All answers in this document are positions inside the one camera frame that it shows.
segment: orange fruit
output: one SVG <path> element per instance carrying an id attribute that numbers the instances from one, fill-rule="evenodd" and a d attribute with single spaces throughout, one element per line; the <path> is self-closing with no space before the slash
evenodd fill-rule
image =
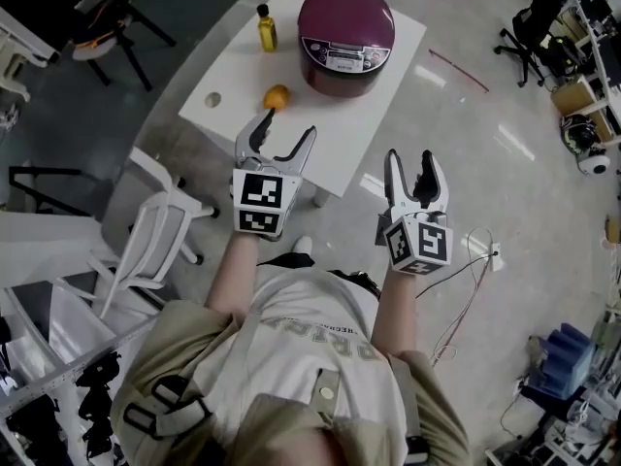
<path id="1" fill-rule="evenodd" d="M 284 84 L 277 84 L 265 93 L 263 107 L 280 111 L 287 106 L 290 97 L 289 89 Z"/>

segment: forearm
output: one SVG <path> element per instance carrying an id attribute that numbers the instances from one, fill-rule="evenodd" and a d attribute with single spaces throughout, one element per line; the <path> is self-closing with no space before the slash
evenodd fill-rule
<path id="1" fill-rule="evenodd" d="M 384 354 L 416 350 L 416 284 L 416 276 L 388 267 L 371 337 Z"/>
<path id="2" fill-rule="evenodd" d="M 205 307 L 243 321 L 254 294 L 259 238 L 234 231 L 220 261 Z"/>

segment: white cube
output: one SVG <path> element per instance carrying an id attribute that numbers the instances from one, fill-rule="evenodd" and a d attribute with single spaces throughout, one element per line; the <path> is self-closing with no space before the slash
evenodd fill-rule
<path id="1" fill-rule="evenodd" d="M 235 169 L 235 229 L 270 237 L 279 236 L 300 184 L 301 177 Z"/>
<path id="2" fill-rule="evenodd" d="M 403 216 L 384 231 L 394 271 L 428 275 L 450 264 L 453 230 Z"/>

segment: rice cooker lid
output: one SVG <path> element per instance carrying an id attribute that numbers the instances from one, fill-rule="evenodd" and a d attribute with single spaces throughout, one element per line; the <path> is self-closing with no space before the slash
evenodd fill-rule
<path id="1" fill-rule="evenodd" d="M 353 75 L 382 67 L 395 42 L 394 19 L 384 0 L 305 0 L 298 32 L 314 63 Z"/>

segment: bottle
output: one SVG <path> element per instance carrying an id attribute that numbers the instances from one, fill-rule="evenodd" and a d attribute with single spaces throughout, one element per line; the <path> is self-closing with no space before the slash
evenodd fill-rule
<path id="1" fill-rule="evenodd" d="M 270 9 L 266 4 L 261 4 L 256 8 L 259 14 L 259 36 L 261 37 L 261 46 L 264 51 L 274 51 L 278 46 L 278 38 L 276 36 L 276 25 L 274 20 L 269 16 Z"/>

